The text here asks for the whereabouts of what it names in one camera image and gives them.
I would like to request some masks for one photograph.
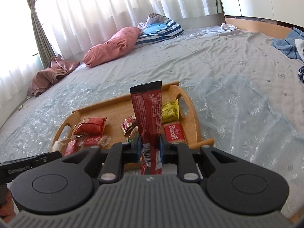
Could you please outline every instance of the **bed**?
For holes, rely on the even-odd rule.
[[[304,149],[301,148],[304,144],[304,85],[297,76],[303,62],[287,58],[270,46],[271,42],[272,37],[259,32],[224,32],[219,26],[188,29],[174,39],[134,49],[95,68],[85,68],[82,64],[39,97],[29,99],[5,123],[0,130],[0,161],[47,152],[58,127],[72,110],[128,93],[135,84],[156,80],[181,82],[199,113],[202,137],[207,135],[205,132],[216,137],[215,146],[222,148],[226,140],[223,129],[208,125],[210,117],[200,116],[200,112],[206,114],[203,102],[214,88],[237,83],[238,87],[246,85],[249,91],[254,91],[255,96],[251,98],[261,98],[274,120],[286,123],[282,128],[291,139],[278,148],[270,147],[272,151],[263,155],[271,162],[265,167],[287,178],[290,195],[282,213],[291,217],[304,203],[301,171],[304,165]],[[207,92],[203,90],[205,84],[209,85]],[[235,107],[234,99],[241,98],[238,90],[229,93],[231,99],[223,97],[231,107]],[[211,118],[218,112],[214,110],[210,108]],[[297,140],[297,148],[288,148],[291,140]],[[229,143],[229,150],[233,152],[231,141]],[[293,153],[287,159],[290,162],[282,160],[288,151]],[[251,161],[263,165],[258,159]]]

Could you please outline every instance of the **folded blanket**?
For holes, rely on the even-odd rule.
[[[64,61],[61,55],[53,57],[51,67],[39,71],[33,78],[31,94],[38,96],[71,73],[80,62]]]
[[[184,32],[181,25],[176,21],[156,13],[150,14],[146,22],[139,23],[138,28],[140,34],[135,48],[172,39]]]
[[[272,46],[277,48],[290,59],[302,60],[297,52],[295,39],[304,39],[304,32],[301,32],[298,28],[294,27],[285,39],[274,38],[272,41]]]

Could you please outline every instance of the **wooden board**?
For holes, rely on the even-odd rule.
[[[173,101],[179,99],[180,97],[183,97],[188,107],[188,112],[185,115],[180,108],[179,121],[183,128],[184,136],[189,147],[192,149],[198,149],[202,145],[213,146],[214,139],[201,141],[201,130],[196,110],[189,96],[179,87],[179,81],[162,85],[161,93],[162,102]],[[72,114],[67,117],[59,127],[57,133],[55,134],[52,146],[54,145],[54,142],[60,138],[60,135],[65,126],[70,127],[67,138],[71,138],[76,125],[78,125],[81,120],[91,117],[106,116],[107,121],[104,127],[104,134],[110,135],[111,141],[103,149],[109,149],[113,144],[117,142],[126,141],[126,137],[129,134],[123,134],[121,130],[121,124],[127,117],[130,117],[132,115],[134,115],[134,110],[130,94],[72,111]],[[62,155],[64,155],[65,150],[66,147],[61,150]]]
[[[291,28],[260,21],[226,18],[226,23],[232,24],[241,30],[262,32],[268,36],[278,39],[286,38],[286,36],[291,32]]]

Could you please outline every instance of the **barcode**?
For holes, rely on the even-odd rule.
[[[142,155],[145,159],[146,165],[151,167],[151,150],[150,150],[150,143],[146,143],[142,146]]]

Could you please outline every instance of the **mattress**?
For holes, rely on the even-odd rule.
[[[187,88],[189,81],[242,74],[301,136],[304,85],[297,72],[303,63],[287,58],[271,42],[272,38],[262,33],[223,32],[219,27],[189,29],[174,39],[134,49],[95,68],[82,64],[41,96],[29,99],[5,123],[0,130],[0,161],[47,152],[56,130],[72,110],[156,80],[179,80]],[[214,133],[220,136],[222,131],[215,129]],[[299,190],[291,191],[292,200],[283,210],[286,216],[303,204],[303,194],[296,195]]]

